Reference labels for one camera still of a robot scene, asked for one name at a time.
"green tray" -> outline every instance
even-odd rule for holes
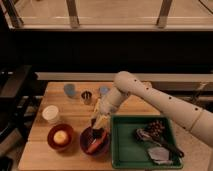
[[[133,138],[133,131],[144,128],[154,120],[160,120],[165,125],[164,138],[167,142],[176,145],[169,120],[163,116],[122,116],[111,117],[111,152],[112,167],[115,169],[181,169],[182,161],[172,155],[172,165],[157,165],[150,159],[147,148],[156,146],[150,142],[141,142]]]

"brown bowl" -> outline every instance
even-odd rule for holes
[[[110,147],[110,137],[109,133],[107,133],[106,137],[104,138],[103,142],[98,146],[98,148],[93,153],[88,153],[87,150],[91,143],[93,142],[92,137],[92,128],[88,127],[86,128],[80,135],[80,146],[82,151],[90,156],[100,156],[109,150]]]
[[[64,142],[61,141],[60,144],[57,143],[54,140],[54,136],[58,131],[62,131],[63,133],[66,133],[66,139],[64,139]],[[58,124],[51,128],[51,130],[48,133],[47,136],[47,142],[51,148],[57,151],[63,151],[65,150],[72,142],[73,139],[74,130],[73,128],[68,124]]]

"black chair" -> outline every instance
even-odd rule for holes
[[[31,66],[20,66],[12,74],[6,69],[1,70],[0,143],[16,128],[23,139],[27,140],[29,130],[25,123],[32,121],[35,115],[24,116],[24,114],[29,104],[36,101],[29,86],[30,82],[35,79],[36,75],[32,72]],[[0,158],[0,171],[9,170],[11,166],[11,159],[5,156]]]

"white container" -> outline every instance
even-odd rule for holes
[[[59,109],[55,105],[50,105],[44,108],[42,117],[50,124],[55,124],[60,121]]]

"small bowl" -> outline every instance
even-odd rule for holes
[[[67,134],[67,139],[64,143],[57,144],[54,141],[54,136],[58,131],[63,131]],[[56,151],[64,151],[69,147],[73,140],[74,130],[73,128],[68,124],[58,124],[51,128],[51,130],[48,133],[47,136],[47,142],[51,148],[53,148]]]
[[[92,141],[93,141],[92,128],[88,127],[80,135],[80,146],[85,154],[90,156],[100,156],[107,153],[107,151],[109,150],[110,147],[109,133],[107,133],[107,136],[105,137],[103,143],[93,153],[88,153],[87,149],[89,145],[92,143]]]

